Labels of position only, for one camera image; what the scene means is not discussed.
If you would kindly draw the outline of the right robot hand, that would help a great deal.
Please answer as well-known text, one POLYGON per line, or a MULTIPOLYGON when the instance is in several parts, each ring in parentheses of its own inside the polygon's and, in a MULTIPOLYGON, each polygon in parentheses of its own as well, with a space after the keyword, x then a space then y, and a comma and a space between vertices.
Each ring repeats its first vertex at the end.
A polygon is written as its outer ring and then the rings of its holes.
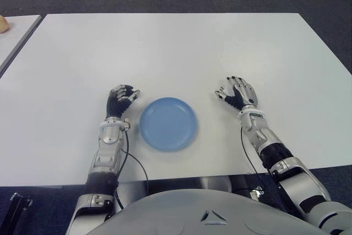
POLYGON ((231 84, 233 95, 228 95, 221 87, 214 92, 219 99, 240 111, 258 106, 255 90, 248 82, 237 76, 227 76, 226 79, 231 84))

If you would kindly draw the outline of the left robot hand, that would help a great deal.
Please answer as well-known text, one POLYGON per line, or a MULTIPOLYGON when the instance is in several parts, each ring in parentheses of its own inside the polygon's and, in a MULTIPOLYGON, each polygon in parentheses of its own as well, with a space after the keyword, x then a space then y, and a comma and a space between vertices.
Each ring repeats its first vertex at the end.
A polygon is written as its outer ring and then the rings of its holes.
POLYGON ((123 113, 139 97, 140 90, 134 90, 130 85, 118 85, 108 95, 106 105, 106 118, 121 118, 123 113))

